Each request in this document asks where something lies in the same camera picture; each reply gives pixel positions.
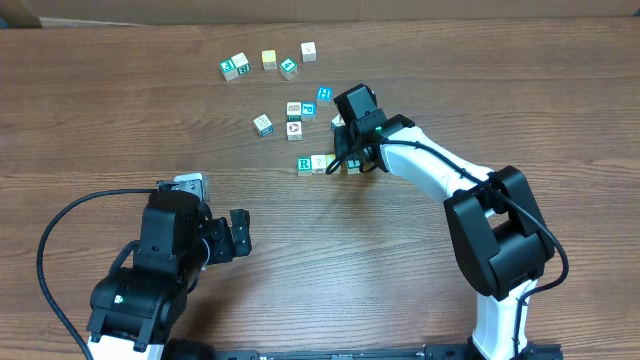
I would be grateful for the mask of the yellow I wooden block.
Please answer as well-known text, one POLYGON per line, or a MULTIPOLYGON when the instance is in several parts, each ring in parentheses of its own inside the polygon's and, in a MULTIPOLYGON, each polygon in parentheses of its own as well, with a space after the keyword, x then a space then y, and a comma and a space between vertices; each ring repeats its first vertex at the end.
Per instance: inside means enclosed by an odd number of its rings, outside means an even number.
POLYGON ((341 171, 342 161, 337 160, 335 154, 327 154, 326 155, 326 173, 327 174, 335 174, 341 171))

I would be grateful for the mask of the green 7 wooden block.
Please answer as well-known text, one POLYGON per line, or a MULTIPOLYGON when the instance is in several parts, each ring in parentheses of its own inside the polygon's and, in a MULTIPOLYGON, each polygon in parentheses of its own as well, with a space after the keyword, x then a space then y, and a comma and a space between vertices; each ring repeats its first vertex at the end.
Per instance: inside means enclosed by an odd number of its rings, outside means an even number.
POLYGON ((361 172, 361 162, 358 159, 349 159, 346 161, 346 169, 349 175, 361 172))

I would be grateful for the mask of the white 7 wooden block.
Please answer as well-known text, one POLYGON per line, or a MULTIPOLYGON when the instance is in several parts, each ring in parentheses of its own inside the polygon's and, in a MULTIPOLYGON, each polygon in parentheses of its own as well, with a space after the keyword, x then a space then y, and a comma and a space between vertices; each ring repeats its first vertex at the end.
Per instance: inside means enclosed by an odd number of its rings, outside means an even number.
POLYGON ((327 158, 324 154, 311 156, 312 174, 324 174, 327 168, 327 158))

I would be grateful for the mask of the green R wooden block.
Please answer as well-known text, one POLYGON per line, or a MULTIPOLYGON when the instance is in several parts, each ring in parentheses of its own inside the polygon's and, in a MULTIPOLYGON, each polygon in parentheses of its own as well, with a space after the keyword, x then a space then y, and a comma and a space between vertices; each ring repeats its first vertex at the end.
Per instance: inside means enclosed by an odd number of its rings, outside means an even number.
POLYGON ((310 176, 313 174, 312 161, 310 157, 299 157, 297 159, 296 168, 299 176, 310 176))

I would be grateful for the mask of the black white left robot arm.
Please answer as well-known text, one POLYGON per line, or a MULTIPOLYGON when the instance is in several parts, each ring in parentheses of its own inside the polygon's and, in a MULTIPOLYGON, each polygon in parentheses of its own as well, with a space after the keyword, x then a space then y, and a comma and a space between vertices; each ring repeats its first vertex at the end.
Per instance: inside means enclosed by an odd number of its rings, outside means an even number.
POLYGON ((250 254, 250 214, 215 218, 198 196, 155 191, 141 234, 94 288, 87 346, 95 359, 211 359, 210 345, 172 337, 208 265, 250 254))

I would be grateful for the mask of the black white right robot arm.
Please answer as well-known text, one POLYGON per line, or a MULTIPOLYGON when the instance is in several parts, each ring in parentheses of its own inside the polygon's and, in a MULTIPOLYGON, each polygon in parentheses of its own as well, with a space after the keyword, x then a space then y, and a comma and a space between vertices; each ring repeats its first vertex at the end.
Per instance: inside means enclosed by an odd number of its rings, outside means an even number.
POLYGON ((560 346, 526 337, 530 297, 561 284, 569 266, 524 174, 454 155, 409 118, 387 117, 364 84, 334 103, 344 124, 335 131, 336 158, 326 171, 356 161, 360 172, 400 176, 442 202, 458 267, 476 291, 476 325, 466 344, 426 347, 425 358, 562 358, 560 346))

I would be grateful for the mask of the white block blue side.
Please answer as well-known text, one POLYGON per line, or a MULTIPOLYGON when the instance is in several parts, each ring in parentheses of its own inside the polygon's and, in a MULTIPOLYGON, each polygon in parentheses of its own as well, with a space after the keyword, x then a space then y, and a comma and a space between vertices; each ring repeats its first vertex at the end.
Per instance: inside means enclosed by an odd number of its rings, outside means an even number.
POLYGON ((332 131, 335 131, 338 127, 342 127, 345 125, 345 122, 341 115, 336 115, 330 122, 330 128, 332 131))

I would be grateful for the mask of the blue P wooden block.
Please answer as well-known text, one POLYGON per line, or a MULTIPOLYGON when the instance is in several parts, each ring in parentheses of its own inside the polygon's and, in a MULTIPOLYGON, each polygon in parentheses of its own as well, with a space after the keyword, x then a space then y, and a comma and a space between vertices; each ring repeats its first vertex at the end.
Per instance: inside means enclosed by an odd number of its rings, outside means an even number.
POLYGON ((301 103, 301 120, 314 121, 316 118, 317 108, 314 102, 301 103))

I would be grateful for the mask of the blue H wooden block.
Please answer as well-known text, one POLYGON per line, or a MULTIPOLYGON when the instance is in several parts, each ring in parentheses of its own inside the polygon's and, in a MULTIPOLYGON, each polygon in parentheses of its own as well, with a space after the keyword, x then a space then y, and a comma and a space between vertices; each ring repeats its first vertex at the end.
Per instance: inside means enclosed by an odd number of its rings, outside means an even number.
POLYGON ((330 87, 320 86, 316 92, 316 104, 318 106, 329 106, 333 97, 330 87))

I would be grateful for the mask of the white block round picture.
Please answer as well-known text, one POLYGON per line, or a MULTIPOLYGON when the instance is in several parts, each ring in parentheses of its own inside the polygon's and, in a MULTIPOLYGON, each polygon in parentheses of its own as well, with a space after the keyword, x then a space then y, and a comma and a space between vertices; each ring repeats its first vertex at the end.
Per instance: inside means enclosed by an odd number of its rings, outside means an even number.
POLYGON ((286 134, 288 141, 301 141, 303 139, 302 122, 290 121, 287 123, 286 134))

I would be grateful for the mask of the wooden block brain picture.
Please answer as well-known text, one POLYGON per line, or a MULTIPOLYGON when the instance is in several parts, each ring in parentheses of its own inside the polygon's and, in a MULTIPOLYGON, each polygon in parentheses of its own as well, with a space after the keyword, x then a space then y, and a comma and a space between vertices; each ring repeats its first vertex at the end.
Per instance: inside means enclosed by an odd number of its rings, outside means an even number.
POLYGON ((286 104, 286 116, 289 122, 297 122, 301 120, 301 102, 288 102, 286 104))

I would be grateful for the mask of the green A wooden block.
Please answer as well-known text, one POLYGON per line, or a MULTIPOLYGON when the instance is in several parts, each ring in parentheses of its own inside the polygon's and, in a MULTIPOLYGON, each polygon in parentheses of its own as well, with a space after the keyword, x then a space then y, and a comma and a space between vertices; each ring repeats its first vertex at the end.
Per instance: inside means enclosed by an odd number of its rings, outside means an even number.
POLYGON ((292 80, 299 72, 298 64, 291 58, 286 58, 279 65, 279 71, 286 80, 292 80))

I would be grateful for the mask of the plain white wooden block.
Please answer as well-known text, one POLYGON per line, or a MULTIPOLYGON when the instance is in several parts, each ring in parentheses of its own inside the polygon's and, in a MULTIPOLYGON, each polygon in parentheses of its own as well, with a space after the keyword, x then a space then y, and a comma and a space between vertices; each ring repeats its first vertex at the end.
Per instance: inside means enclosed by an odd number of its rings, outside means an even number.
POLYGON ((301 44, 302 60, 304 62, 315 62, 317 60, 317 50, 314 42, 301 44))

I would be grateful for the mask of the yellow top wooden block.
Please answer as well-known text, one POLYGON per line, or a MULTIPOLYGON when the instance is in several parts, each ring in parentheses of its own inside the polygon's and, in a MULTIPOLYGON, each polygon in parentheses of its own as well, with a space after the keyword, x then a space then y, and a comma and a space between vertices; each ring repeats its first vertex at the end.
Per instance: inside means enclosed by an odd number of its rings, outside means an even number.
POLYGON ((261 52, 261 59, 264 70, 276 70, 278 68, 275 50, 263 50, 261 52))

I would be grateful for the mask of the wooden block green 2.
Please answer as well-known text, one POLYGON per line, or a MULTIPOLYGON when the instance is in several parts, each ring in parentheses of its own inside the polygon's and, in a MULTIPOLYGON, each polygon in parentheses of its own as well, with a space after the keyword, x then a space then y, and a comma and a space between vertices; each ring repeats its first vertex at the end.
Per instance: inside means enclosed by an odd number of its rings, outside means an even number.
POLYGON ((231 57, 233 64, 235 65, 238 74, 243 75, 251 70, 251 65, 246 55, 243 52, 240 52, 231 57))

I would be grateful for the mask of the green J wooden block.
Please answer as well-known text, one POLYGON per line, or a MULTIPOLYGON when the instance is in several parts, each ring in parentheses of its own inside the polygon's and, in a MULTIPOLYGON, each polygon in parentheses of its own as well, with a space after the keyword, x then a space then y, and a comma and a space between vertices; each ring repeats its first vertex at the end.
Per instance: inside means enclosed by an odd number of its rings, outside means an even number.
POLYGON ((231 58, 221 61, 219 67, 226 81, 231 81, 239 76, 238 69, 231 58))

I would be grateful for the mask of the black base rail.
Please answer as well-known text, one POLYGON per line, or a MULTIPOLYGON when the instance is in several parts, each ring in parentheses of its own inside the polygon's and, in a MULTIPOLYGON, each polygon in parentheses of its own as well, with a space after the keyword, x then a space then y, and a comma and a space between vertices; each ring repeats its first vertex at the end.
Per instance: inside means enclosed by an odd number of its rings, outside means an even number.
POLYGON ((256 350, 217 351, 211 345, 172 339, 162 360, 464 360, 483 359, 472 345, 425 345, 415 349, 331 350, 258 352, 256 350))

